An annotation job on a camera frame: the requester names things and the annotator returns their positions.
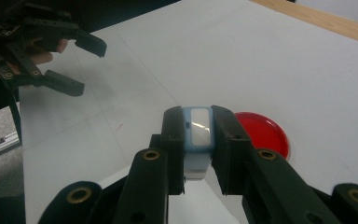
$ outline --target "table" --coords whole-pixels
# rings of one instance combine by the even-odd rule
[[[182,0],[95,35],[108,44],[104,58],[70,43],[40,66],[84,82],[81,97],[21,89],[28,223],[65,186],[124,175],[176,105],[263,114],[286,132],[289,162],[311,186],[358,183],[358,41],[243,0]],[[206,182],[199,192],[219,191],[213,171]],[[245,222],[238,197],[219,196],[235,218],[207,198],[220,223]],[[201,212],[215,214],[170,210],[171,223]]]

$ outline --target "floor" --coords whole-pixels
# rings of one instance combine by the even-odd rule
[[[0,110],[0,137],[16,132],[7,108]],[[24,191],[22,148],[14,147],[0,154],[0,197],[21,194]]]

